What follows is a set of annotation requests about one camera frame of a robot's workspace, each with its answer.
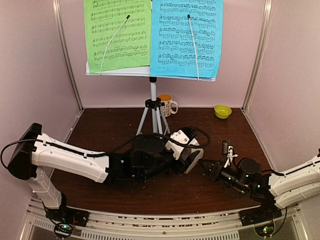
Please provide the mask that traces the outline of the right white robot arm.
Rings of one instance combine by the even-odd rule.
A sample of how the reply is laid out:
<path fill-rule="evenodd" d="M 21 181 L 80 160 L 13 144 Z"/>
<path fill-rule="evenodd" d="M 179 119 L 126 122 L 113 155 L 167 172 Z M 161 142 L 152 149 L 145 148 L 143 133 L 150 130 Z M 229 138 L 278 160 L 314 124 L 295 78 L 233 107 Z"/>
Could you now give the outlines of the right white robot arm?
<path fill-rule="evenodd" d="M 262 170 L 262 165 L 251 158 L 243 158 L 235 169 L 229 162 L 199 160 L 208 179 L 221 182 L 242 195 L 261 203 L 256 210 L 259 220 L 268 220 L 276 207 L 284 209 L 320 193 L 320 156 L 283 172 Z"/>

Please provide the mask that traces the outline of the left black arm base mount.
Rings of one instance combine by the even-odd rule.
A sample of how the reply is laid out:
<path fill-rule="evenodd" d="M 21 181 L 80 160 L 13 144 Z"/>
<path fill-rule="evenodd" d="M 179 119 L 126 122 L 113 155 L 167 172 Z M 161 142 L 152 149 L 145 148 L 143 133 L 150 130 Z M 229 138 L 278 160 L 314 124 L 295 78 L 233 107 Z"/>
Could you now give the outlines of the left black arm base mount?
<path fill-rule="evenodd" d="M 70 208 L 63 195 L 58 209 L 51 209 L 43 203 L 45 216 L 53 223 L 53 233 L 59 239 L 69 238 L 75 227 L 86 227 L 90 213 L 86 210 Z"/>

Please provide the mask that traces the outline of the blue paper sheet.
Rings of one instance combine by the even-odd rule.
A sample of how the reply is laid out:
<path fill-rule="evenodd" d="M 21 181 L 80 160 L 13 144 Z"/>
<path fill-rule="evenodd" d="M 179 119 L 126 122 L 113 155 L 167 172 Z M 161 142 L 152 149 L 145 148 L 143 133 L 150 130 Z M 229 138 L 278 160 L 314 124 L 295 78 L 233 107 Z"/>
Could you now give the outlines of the blue paper sheet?
<path fill-rule="evenodd" d="M 222 0 L 154 0 L 150 75 L 214 80 L 221 61 L 223 9 Z"/>

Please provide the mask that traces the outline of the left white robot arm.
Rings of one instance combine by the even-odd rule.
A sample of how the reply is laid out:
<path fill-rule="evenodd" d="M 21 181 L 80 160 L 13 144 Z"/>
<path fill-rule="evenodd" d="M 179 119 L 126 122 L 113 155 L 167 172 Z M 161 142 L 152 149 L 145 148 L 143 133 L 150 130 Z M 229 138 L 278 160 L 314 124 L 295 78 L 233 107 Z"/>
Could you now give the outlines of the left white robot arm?
<path fill-rule="evenodd" d="M 15 150 L 7 165 L 11 175 L 28 182 L 44 206 L 61 222 L 72 218 L 66 197 L 52 184 L 44 167 L 80 175 L 97 183 L 133 178 L 144 183 L 151 177 L 173 170 L 188 173 L 204 151 L 196 140 L 196 130 L 184 127 L 169 135 L 139 134 L 124 153 L 98 152 L 55 140 L 33 123 L 13 145 Z"/>

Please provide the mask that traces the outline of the white metronome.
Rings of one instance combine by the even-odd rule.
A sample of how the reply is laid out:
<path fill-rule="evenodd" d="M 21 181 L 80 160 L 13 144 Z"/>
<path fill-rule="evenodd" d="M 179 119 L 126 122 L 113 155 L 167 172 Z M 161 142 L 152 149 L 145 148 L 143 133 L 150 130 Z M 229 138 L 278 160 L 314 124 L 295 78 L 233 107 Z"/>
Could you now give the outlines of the white metronome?
<path fill-rule="evenodd" d="M 204 150 L 202 148 L 187 148 L 184 155 L 184 170 L 182 172 L 188 174 L 203 157 Z"/>

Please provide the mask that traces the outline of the light blue music stand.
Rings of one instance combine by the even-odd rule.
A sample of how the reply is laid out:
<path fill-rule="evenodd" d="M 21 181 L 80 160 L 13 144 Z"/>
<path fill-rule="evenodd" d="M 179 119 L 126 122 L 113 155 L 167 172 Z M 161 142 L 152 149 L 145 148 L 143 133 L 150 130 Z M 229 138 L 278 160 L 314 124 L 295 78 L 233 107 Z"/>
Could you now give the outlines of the light blue music stand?
<path fill-rule="evenodd" d="M 153 131 L 170 131 L 156 97 L 157 78 L 217 77 L 222 50 L 221 0 L 84 1 L 86 73 L 146 76 Z"/>

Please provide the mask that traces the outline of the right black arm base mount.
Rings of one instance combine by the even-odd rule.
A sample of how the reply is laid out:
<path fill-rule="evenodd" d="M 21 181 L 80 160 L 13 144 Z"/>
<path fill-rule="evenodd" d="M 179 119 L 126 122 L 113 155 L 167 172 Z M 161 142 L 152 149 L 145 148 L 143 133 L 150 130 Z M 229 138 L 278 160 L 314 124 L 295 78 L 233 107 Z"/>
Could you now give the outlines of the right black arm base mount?
<path fill-rule="evenodd" d="M 258 207 L 238 212 L 242 226 L 249 226 L 267 222 L 282 216 L 282 210 L 275 205 L 275 201 L 266 201 Z"/>

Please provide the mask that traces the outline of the green sheet music page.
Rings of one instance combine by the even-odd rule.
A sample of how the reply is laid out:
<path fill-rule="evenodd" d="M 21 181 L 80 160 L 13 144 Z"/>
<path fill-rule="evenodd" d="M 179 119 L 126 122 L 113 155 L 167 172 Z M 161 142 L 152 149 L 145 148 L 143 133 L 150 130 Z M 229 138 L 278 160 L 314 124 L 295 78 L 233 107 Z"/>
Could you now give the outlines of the green sheet music page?
<path fill-rule="evenodd" d="M 87 74 L 150 66 L 150 0 L 85 0 L 83 4 Z"/>

